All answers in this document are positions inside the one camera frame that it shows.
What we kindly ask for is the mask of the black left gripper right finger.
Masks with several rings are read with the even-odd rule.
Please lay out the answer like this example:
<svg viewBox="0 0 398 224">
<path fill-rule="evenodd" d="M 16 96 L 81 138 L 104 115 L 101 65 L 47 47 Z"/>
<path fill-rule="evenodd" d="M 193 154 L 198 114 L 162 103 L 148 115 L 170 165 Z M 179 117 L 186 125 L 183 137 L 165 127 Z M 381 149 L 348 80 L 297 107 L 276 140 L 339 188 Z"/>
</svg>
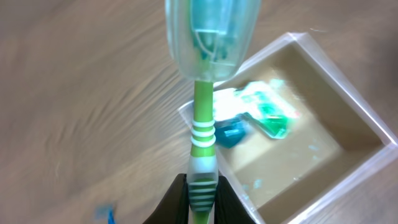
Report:
<svg viewBox="0 0 398 224">
<path fill-rule="evenodd" d="M 214 224 L 255 224 L 225 176 L 219 176 Z"/>
</svg>

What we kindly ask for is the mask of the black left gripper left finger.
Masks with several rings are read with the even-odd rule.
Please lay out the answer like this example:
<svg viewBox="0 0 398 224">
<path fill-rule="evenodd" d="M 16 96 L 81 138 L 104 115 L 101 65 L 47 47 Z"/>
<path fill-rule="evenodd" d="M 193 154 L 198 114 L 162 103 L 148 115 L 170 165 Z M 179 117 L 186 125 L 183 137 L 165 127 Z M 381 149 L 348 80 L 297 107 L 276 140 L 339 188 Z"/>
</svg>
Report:
<svg viewBox="0 0 398 224">
<path fill-rule="evenodd" d="M 188 224 L 189 200 L 186 174 L 178 174 L 144 224 Z"/>
</svg>

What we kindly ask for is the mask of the blue disposable razor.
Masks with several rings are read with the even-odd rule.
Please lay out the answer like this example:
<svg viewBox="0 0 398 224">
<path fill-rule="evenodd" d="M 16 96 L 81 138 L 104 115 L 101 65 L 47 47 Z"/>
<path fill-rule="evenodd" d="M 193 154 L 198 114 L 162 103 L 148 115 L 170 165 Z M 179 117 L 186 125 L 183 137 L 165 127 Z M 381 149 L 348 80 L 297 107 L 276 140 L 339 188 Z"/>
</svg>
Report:
<svg viewBox="0 0 398 224">
<path fill-rule="evenodd" d="M 95 219 L 96 220 L 107 220 L 107 224 L 116 224 L 116 220 L 114 218 L 114 205 L 106 204 L 100 205 L 95 209 Z"/>
</svg>

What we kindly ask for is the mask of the green soap package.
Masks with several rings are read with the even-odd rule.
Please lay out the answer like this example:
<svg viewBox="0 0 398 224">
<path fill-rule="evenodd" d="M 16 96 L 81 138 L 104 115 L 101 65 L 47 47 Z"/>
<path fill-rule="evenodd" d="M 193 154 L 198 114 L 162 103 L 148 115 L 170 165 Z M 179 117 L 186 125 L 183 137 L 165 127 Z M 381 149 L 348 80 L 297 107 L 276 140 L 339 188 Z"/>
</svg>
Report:
<svg viewBox="0 0 398 224">
<path fill-rule="evenodd" d="M 271 85 L 263 81 L 242 88 L 226 88 L 213 93 L 215 122 L 240 116 L 249 126 L 259 128 L 271 139 L 283 139 L 300 113 L 288 104 Z"/>
</svg>

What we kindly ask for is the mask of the green toothbrush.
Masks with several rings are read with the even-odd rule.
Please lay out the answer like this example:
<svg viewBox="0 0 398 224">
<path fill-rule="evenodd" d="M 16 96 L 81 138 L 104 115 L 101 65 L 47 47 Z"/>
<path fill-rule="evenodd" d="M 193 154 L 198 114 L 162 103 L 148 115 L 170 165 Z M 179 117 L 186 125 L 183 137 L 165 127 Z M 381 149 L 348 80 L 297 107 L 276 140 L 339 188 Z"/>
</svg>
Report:
<svg viewBox="0 0 398 224">
<path fill-rule="evenodd" d="M 210 221 L 218 186 L 213 89 L 235 76 L 257 21 L 260 0 L 166 0 L 170 55 L 194 81 L 191 149 L 187 172 L 193 222 Z"/>
</svg>

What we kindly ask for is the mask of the blue mouthwash bottle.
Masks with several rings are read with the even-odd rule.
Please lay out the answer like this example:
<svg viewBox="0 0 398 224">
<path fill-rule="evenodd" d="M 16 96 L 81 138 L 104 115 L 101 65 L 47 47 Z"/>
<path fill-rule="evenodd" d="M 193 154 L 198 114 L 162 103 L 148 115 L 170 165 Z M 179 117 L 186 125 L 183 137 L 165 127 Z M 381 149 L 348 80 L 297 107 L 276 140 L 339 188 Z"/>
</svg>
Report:
<svg viewBox="0 0 398 224">
<path fill-rule="evenodd" d="M 247 135 L 245 122 L 240 116 L 215 123 L 216 143 L 224 148 L 238 145 Z"/>
</svg>

